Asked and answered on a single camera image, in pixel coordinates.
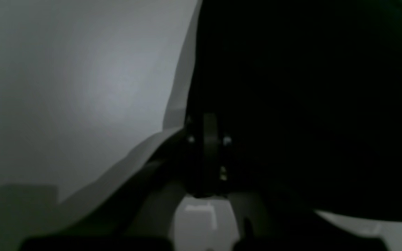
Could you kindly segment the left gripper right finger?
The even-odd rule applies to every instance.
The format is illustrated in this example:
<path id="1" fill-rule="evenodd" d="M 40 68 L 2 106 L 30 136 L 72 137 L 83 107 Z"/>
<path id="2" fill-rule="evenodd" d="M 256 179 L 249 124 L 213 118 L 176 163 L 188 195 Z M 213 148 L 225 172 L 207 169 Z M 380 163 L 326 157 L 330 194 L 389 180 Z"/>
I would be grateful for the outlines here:
<path id="1" fill-rule="evenodd" d="M 361 237 L 317 215 L 291 190 L 271 186 L 254 161 L 221 139 L 227 198 L 239 232 L 234 251 L 386 251 L 381 238 Z"/>

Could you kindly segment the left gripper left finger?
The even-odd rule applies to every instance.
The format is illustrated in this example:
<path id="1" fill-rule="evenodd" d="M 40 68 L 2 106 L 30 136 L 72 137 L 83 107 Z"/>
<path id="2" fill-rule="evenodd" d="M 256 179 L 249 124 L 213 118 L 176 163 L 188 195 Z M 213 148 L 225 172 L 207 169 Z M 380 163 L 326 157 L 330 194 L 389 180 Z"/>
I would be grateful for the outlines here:
<path id="1" fill-rule="evenodd" d="M 219 194 L 215 115 L 187 118 L 143 168 L 88 216 L 57 233 L 29 238 L 21 251 L 172 251 L 166 236 L 186 194 Z"/>

